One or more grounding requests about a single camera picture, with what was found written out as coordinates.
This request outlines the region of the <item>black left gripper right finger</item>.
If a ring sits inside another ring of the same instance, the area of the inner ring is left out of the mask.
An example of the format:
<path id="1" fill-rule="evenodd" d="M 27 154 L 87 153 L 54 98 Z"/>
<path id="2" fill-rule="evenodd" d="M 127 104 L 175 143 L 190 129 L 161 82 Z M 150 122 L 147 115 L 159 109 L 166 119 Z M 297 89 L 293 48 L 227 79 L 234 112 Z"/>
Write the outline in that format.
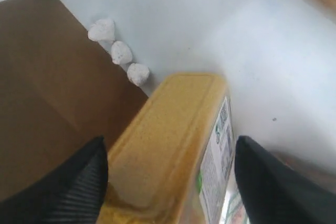
<path id="1" fill-rule="evenodd" d="M 291 169 L 249 136 L 236 142 L 234 172 L 250 223 L 335 223 L 335 193 Z"/>

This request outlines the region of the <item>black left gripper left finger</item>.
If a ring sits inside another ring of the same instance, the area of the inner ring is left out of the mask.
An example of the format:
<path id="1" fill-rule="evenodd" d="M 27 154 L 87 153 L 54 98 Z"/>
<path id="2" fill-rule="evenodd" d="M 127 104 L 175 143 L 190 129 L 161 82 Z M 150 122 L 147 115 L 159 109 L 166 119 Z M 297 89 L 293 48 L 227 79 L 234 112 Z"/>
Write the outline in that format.
<path id="1" fill-rule="evenodd" d="M 1 223 L 96 223 L 107 184 L 107 150 L 98 136 L 38 182 L 2 201 Z"/>

